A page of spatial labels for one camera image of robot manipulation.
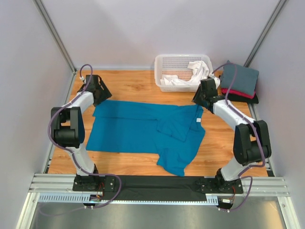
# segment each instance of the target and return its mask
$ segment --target cable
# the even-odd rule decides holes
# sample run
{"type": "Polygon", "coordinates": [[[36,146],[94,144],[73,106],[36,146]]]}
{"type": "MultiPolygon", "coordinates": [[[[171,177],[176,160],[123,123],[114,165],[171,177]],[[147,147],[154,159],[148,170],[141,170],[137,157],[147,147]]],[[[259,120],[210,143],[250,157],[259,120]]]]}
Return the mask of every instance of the cable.
{"type": "Polygon", "coordinates": [[[234,67],[235,67],[235,72],[234,72],[234,77],[233,77],[233,79],[232,79],[232,82],[231,82],[231,84],[230,84],[230,86],[229,86],[229,88],[228,88],[228,91],[226,92],[225,97],[224,97],[225,103],[227,104],[227,106],[228,106],[235,114],[237,114],[239,117],[241,117],[243,120],[245,120],[245,121],[250,125],[250,127],[252,128],[253,133],[254,133],[254,136],[255,136],[255,138],[256,138],[256,142],[257,142],[257,145],[258,145],[260,154],[261,154],[261,157],[262,157],[262,164],[261,164],[261,165],[249,165],[248,167],[246,167],[244,170],[242,170],[242,171],[238,174],[238,177],[239,177],[240,179],[245,179],[245,178],[250,178],[250,179],[251,179],[250,185],[249,185],[249,189],[248,189],[248,192],[247,192],[247,194],[246,194],[244,200],[242,201],[242,203],[241,203],[239,206],[235,207],[234,209],[227,210],[227,212],[236,211],[236,210],[238,210],[239,208],[241,208],[241,207],[245,204],[246,200],[247,200],[248,197],[249,197],[249,194],[250,194],[250,191],[251,191],[251,188],[252,188],[253,177],[252,177],[252,176],[240,177],[240,176],[241,176],[243,173],[245,173],[245,172],[246,172],[248,169],[250,169],[250,168],[253,168],[253,167],[264,167],[265,164],[266,164],[266,162],[265,162],[266,158],[265,158],[265,155],[264,155],[264,151],[263,151],[263,148],[262,148],[262,144],[261,144],[261,142],[260,142],[260,140],[259,140],[259,137],[258,137],[258,133],[257,133],[257,131],[256,131],[256,127],[251,123],[251,121],[250,121],[249,119],[247,119],[243,114],[241,114],[237,109],[235,109],[233,106],[231,106],[231,105],[229,104],[229,102],[228,102],[228,94],[229,94],[229,92],[230,92],[230,90],[231,90],[231,88],[232,88],[232,86],[233,86],[233,84],[234,84],[234,81],[235,81],[235,79],[236,79],[236,76],[237,76],[237,66],[236,66],[236,64],[230,63],[230,62],[229,62],[229,63],[225,63],[225,64],[219,66],[218,68],[216,68],[216,69],[212,72],[212,74],[214,74],[218,69],[220,69],[220,68],[222,68],[222,67],[224,67],[224,66],[226,66],[226,65],[229,65],[229,64],[234,65],[234,67]]]}
{"type": "MultiPolygon", "coordinates": [[[[93,74],[93,68],[90,64],[84,64],[81,69],[80,69],[80,78],[83,78],[83,76],[81,75],[81,72],[83,70],[83,68],[85,66],[89,66],[90,67],[90,77],[89,77],[89,82],[86,82],[86,86],[83,88],[83,90],[75,97],[73,98],[70,102],[68,102],[67,104],[65,104],[64,106],[62,106],[51,118],[49,124],[48,124],[48,137],[50,139],[50,141],[58,148],[60,149],[63,149],[65,151],[69,151],[72,155],[72,159],[76,165],[76,167],[82,171],[83,173],[87,174],[87,175],[91,175],[91,176],[111,176],[111,177],[115,177],[119,180],[119,188],[118,188],[118,191],[116,192],[116,194],[110,199],[108,200],[106,203],[103,203],[103,204],[100,204],[100,205],[97,205],[97,206],[94,206],[93,208],[102,208],[108,204],[110,204],[117,196],[118,194],[120,193],[121,191],[121,188],[122,188],[122,180],[119,176],[115,175],[115,174],[110,174],[110,173],[98,173],[98,174],[95,174],[95,173],[91,173],[91,172],[88,172],[86,170],[84,170],[80,165],[79,163],[77,162],[76,158],[75,158],[75,155],[74,155],[74,152],[70,149],[67,149],[65,147],[62,147],[60,146],[59,144],[57,144],[53,139],[52,139],[52,136],[51,136],[51,125],[55,119],[56,116],[58,116],[60,114],[60,112],[62,110],[64,110],[65,108],[67,108],[68,106],[71,106],[79,97],[81,97],[81,95],[86,91],[86,89],[88,88],[89,84],[91,83],[91,79],[92,79],[92,74],[93,74]]],[[[40,214],[42,214],[43,216],[47,216],[47,217],[55,217],[55,216],[62,216],[64,214],[67,214],[67,213],[71,213],[71,212],[74,212],[74,211],[77,211],[77,210],[81,210],[81,209],[84,209],[84,207],[81,207],[81,208],[76,208],[76,209],[73,209],[73,210],[70,210],[68,212],[64,212],[64,213],[61,213],[61,214],[55,214],[55,215],[49,215],[49,214],[45,214],[43,212],[41,212],[41,210],[39,209],[39,212],[40,214]]]]}

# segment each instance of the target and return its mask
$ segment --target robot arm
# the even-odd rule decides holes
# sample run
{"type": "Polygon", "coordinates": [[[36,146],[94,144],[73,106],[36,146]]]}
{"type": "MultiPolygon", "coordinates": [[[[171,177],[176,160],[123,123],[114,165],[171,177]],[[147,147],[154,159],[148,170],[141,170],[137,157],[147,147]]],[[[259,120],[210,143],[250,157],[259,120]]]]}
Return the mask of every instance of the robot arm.
{"type": "MultiPolygon", "coordinates": [[[[89,81],[89,75],[86,76],[86,82],[89,81]]],[[[81,94],[81,96],[70,106],[62,110],[60,115],[57,116],[51,125],[52,139],[60,146],[70,149],[73,152],[75,160],[72,158],[72,153],[66,151],[72,158],[72,161],[77,169],[76,174],[85,177],[88,174],[82,172],[75,164],[75,161],[79,166],[89,173],[98,173],[95,164],[89,158],[86,147],[83,144],[85,139],[85,128],[82,120],[82,114],[92,104],[94,106],[100,104],[102,101],[111,97],[111,93],[98,75],[93,75],[91,83],[87,90],[81,94]]],[[[51,116],[53,116],[60,107],[54,107],[51,110],[51,116]]]]}
{"type": "Polygon", "coordinates": [[[201,80],[193,102],[222,118],[235,131],[234,157],[216,174],[221,182],[239,179],[243,171],[250,165],[262,161],[257,141],[251,141],[250,139],[251,135],[254,136],[254,132],[249,123],[252,123],[256,128],[265,158],[271,156],[267,123],[263,120],[256,121],[244,115],[230,101],[226,102],[223,95],[218,95],[213,79],[201,80]]]}

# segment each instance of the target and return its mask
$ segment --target wooden floor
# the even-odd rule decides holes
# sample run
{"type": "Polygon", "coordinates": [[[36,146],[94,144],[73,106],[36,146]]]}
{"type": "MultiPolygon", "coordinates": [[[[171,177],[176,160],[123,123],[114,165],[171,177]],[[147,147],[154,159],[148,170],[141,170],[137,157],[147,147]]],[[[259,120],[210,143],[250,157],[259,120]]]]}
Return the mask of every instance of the wooden floor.
{"type": "MultiPolygon", "coordinates": [[[[155,104],[188,105],[194,93],[163,93],[154,81],[153,71],[94,71],[102,77],[112,93],[113,100],[135,101],[155,104]]],[[[73,98],[82,82],[77,77],[71,98],[73,98]]],[[[246,103],[234,103],[242,112],[250,116],[246,103]]],[[[94,106],[83,113],[87,143],[94,117],[94,106]]],[[[198,154],[185,169],[186,176],[214,176],[216,171],[225,166],[233,157],[233,130],[219,117],[204,111],[202,126],[206,130],[198,154]]],[[[89,151],[89,156],[100,173],[117,175],[171,175],[161,166],[157,166],[158,155],[146,153],[107,153],[89,151]]],[[[66,152],[55,149],[49,173],[74,174],[76,169],[66,152]]],[[[266,177],[265,168],[253,168],[247,175],[266,177]]]]}

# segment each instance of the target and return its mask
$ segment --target white wall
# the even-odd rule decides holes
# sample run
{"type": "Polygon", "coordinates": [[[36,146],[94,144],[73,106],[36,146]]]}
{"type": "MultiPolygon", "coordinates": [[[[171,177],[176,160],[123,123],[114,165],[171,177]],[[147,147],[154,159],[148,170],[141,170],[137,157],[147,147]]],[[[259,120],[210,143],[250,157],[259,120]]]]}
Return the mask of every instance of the white wall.
{"type": "Polygon", "coordinates": [[[278,0],[43,0],[81,67],[153,68],[158,54],[243,64],[278,0]]]}
{"type": "Polygon", "coordinates": [[[15,228],[72,73],[32,0],[0,1],[0,224],[15,228]]]}
{"type": "Polygon", "coordinates": [[[269,126],[272,160],[305,228],[305,1],[290,0],[255,57],[257,106],[269,126]]]}

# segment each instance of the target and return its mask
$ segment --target white laundry basket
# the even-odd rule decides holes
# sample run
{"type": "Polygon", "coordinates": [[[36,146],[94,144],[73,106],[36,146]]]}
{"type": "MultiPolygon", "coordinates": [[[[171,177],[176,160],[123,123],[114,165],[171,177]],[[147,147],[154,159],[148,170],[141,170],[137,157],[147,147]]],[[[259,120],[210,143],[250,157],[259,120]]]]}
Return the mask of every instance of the white laundry basket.
{"type": "Polygon", "coordinates": [[[193,72],[187,68],[190,61],[204,61],[210,72],[213,71],[211,60],[206,55],[158,55],[154,62],[154,78],[162,92],[196,92],[198,86],[161,85],[162,75],[178,75],[179,79],[188,81],[193,72]]]}

